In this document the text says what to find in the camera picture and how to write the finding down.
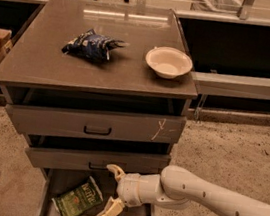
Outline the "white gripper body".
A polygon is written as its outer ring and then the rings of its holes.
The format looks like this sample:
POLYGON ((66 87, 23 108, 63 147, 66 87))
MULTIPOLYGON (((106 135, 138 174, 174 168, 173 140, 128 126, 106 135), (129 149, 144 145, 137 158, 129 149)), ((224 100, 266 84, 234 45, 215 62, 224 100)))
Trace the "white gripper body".
POLYGON ((116 192, 126 207, 131 208, 151 204, 165 209, 182 210, 189 206, 189 200, 184 197, 168 197, 160 181, 159 174, 122 172, 118 174, 116 192))

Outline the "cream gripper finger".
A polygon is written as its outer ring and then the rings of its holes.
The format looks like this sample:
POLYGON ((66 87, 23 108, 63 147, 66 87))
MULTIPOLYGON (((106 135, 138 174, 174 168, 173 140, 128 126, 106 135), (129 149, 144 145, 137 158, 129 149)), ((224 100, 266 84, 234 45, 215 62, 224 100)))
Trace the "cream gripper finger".
POLYGON ((120 182, 120 180, 125 176, 124 170, 121 169, 121 167, 118 165, 108 164, 106 167, 109 172, 113 173, 114 178, 117 182, 120 182))
POLYGON ((96 216, 118 216, 124 208, 124 202, 120 198, 108 198, 105 208, 96 216))

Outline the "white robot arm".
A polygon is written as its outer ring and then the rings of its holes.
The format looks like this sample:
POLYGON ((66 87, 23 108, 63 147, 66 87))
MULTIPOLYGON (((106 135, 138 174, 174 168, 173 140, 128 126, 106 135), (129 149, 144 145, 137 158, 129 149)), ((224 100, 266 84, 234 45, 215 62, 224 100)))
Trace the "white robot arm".
POLYGON ((109 164, 117 182, 117 198, 109 198, 96 216, 119 216, 126 207, 143 204, 183 209, 192 200, 218 216, 270 216, 270 205, 202 180, 180 166, 170 165, 159 174, 127 174, 109 164))

